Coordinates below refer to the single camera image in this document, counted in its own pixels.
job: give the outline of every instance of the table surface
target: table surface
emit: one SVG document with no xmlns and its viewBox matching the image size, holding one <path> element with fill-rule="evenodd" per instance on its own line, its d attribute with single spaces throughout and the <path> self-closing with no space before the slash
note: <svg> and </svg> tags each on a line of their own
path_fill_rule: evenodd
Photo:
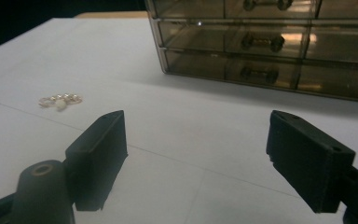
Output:
<svg viewBox="0 0 358 224">
<path fill-rule="evenodd" d="M 38 100 L 84 98 L 62 112 Z M 269 115 L 296 114 L 354 149 L 358 103 L 164 75 L 147 19 L 53 19 L 0 46 L 0 198 L 103 114 L 128 151 L 104 210 L 76 223 L 342 223 L 315 215 L 265 153 Z"/>
</svg>

